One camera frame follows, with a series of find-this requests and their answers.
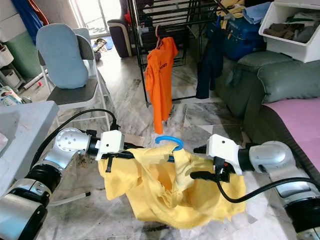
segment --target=black wire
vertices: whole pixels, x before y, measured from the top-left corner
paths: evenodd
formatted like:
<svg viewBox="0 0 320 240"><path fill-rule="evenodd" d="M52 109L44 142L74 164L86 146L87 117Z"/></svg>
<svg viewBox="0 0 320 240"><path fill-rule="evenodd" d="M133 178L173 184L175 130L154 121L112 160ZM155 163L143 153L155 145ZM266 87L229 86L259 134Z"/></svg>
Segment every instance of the black wire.
<svg viewBox="0 0 320 240"><path fill-rule="evenodd" d="M95 108L95 109L89 109L89 110L85 110L85 111L81 111L75 115L73 115L72 117L70 117L67 121L65 121L64 123L62 123L58 128L56 128L40 145L40 147L38 148L38 150L36 151L33 159L32 159L32 163L30 165L30 170L32 169L32 167L38 162L38 160L41 157L41 154L44 152L44 150L46 149L46 147L48 146L48 144L57 136L57 134L59 133L59 131L68 123L70 123L73 119L75 119L76 117L82 115L82 114L86 114L86 113L91 113L91 112L105 112L111 115L112 117L112 124L111 124L111 129L112 127L118 127L117 125L117 119L115 117L115 115L108 110L102 109L102 108Z"/></svg>
<svg viewBox="0 0 320 240"><path fill-rule="evenodd" d="M244 201L247 201L248 199L251 199L252 197L261 194L262 192L265 192L269 189L272 189L276 186L282 185L282 184L287 184L287 183L293 183L293 182L308 182L308 183L312 183L315 186L317 186L318 188L320 188L320 184L318 182L316 182L315 180L311 179L311 178L307 178L307 177L290 177L290 178L286 178L286 179L281 179L278 181L274 181L272 183L269 183L265 186L262 186L260 188L258 188L257 190L254 190L250 193L248 193L247 195L244 195L240 198L230 198L226 192L223 190L220 181L218 180L218 178L216 179L216 184L218 186L218 189L220 190L222 196L228 200L229 202L233 203L233 204L238 204L238 203L242 203Z"/></svg>

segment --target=blue curtain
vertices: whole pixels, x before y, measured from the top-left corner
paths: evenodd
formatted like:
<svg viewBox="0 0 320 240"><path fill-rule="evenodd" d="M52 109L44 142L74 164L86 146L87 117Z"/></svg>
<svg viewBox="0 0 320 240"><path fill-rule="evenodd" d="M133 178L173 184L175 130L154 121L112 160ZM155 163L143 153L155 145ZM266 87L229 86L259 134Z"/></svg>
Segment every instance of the blue curtain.
<svg viewBox="0 0 320 240"><path fill-rule="evenodd" d="M20 14L22 21L31 36L34 44L36 44L36 37L38 30L43 27L42 21L29 5L28 0L11 0L16 10Z"/></svg>

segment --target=yellow cloth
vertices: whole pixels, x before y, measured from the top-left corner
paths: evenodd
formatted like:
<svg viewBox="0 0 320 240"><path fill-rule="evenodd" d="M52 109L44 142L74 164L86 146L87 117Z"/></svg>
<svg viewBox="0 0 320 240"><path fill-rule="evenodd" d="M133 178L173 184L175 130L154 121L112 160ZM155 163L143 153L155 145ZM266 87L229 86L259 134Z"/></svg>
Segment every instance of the yellow cloth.
<svg viewBox="0 0 320 240"><path fill-rule="evenodd" d="M245 9L245 0L222 0L222 5L225 6L230 13L234 15L236 19L242 18L243 15L243 9ZM219 10L216 12L217 15L220 15L221 17L224 17L226 14L224 11ZM221 28L226 29L228 20L221 21Z"/></svg>
<svg viewBox="0 0 320 240"><path fill-rule="evenodd" d="M204 225L210 220L230 219L245 210L245 203L225 200L215 182L190 177L194 171L213 172L212 161L182 149L173 152L174 163L167 162L175 147L169 144L130 149L135 159L114 158L111 173L106 173L108 161L100 160L98 168L104 178L107 199L126 194L138 220L181 229ZM244 178L235 174L222 187L231 198L246 193Z"/></svg>

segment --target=light blue cushion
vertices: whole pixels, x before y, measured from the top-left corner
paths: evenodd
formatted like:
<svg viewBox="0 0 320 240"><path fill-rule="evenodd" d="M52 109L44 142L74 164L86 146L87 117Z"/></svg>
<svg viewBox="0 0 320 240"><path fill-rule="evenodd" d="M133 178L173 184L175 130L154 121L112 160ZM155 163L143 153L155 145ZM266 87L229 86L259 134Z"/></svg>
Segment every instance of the light blue cushion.
<svg viewBox="0 0 320 240"><path fill-rule="evenodd" d="M83 87L88 70L81 58L78 40L68 26L60 23L40 28L36 47L48 70L50 80L61 89Z"/></svg>

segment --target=hanger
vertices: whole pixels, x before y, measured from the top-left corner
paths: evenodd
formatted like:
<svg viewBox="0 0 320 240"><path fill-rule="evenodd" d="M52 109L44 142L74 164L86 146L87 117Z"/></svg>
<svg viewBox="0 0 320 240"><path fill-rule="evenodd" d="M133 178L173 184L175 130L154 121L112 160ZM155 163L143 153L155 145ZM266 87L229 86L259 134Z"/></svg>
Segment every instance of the hanger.
<svg viewBox="0 0 320 240"><path fill-rule="evenodd" d="M173 149L173 152L174 151L179 151L179 150L183 149L183 147L184 147L184 142L182 140L180 140L179 138L174 137L174 136L158 136L158 137L155 138L155 143L159 144L163 140L172 141L172 142L175 142L175 143L177 143L179 145L179 146L176 146ZM169 159L168 159L168 162L169 163L174 163L175 162L174 156L170 155Z"/></svg>
<svg viewBox="0 0 320 240"><path fill-rule="evenodd" d="M156 46L155 46L156 49L159 49L160 46L161 46L161 43L162 43L161 38L160 38L160 36L159 36L159 34L158 34L158 28L159 28L159 27L160 27L160 24L158 24L158 25L155 27L155 36L158 38L158 41L156 42Z"/></svg>

